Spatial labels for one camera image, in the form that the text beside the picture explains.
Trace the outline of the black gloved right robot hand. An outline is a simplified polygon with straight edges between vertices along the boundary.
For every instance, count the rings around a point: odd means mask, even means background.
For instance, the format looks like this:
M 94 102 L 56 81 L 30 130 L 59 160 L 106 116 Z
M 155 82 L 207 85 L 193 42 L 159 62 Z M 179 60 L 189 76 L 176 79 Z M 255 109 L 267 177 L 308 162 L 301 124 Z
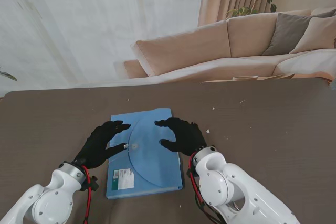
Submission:
M 207 146 L 205 139 L 196 123 L 189 123 L 180 118 L 170 117 L 154 122 L 156 126 L 168 127 L 175 135 L 175 142 L 161 139 L 159 143 L 171 152 L 181 152 L 191 156 L 194 152 Z

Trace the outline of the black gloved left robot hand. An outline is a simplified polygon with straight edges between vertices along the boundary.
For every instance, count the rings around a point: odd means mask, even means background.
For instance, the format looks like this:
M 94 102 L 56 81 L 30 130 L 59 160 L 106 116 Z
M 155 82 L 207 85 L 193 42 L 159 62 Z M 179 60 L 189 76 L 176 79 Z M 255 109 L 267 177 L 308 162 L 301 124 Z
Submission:
M 123 121 L 108 121 L 97 126 L 72 163 L 87 169 L 101 166 L 107 159 L 126 149 L 126 143 L 109 148 L 107 145 L 118 133 L 129 129 L 130 126 L 130 124 L 124 124 Z

